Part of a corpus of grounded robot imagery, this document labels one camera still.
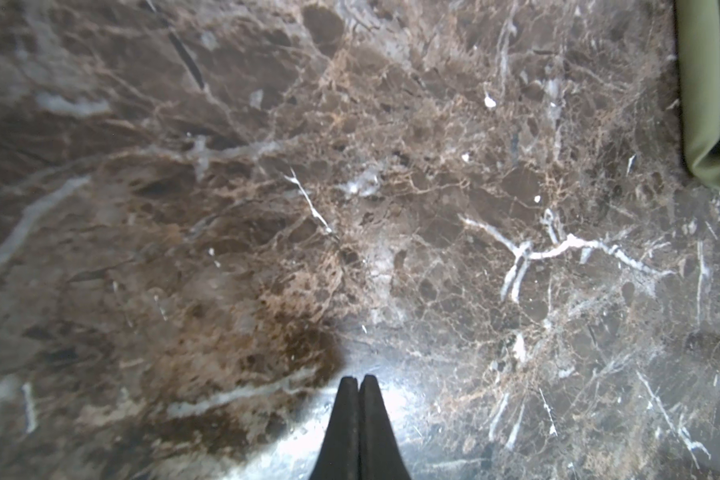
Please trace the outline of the olive green skirt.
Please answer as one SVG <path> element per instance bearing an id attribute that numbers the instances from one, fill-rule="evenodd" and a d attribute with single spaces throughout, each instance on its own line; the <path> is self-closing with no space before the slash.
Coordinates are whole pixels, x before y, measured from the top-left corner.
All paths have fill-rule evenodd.
<path id="1" fill-rule="evenodd" d="M 675 13 L 684 160 L 720 190 L 720 1 L 677 1 Z"/>

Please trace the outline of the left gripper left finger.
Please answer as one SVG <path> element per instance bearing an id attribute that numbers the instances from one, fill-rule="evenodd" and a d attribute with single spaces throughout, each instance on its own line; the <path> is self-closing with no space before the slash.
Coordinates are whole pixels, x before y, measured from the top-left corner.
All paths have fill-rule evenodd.
<path id="1" fill-rule="evenodd" d="M 357 379 L 343 377 L 310 480 L 360 478 L 360 401 Z"/>

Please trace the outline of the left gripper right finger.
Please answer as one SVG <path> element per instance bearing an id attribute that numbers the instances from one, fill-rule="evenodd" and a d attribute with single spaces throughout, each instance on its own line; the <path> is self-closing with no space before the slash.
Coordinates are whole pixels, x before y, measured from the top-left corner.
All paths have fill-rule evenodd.
<path id="1" fill-rule="evenodd" d="M 359 390 L 359 469 L 363 480 L 410 480 L 374 375 Z"/>

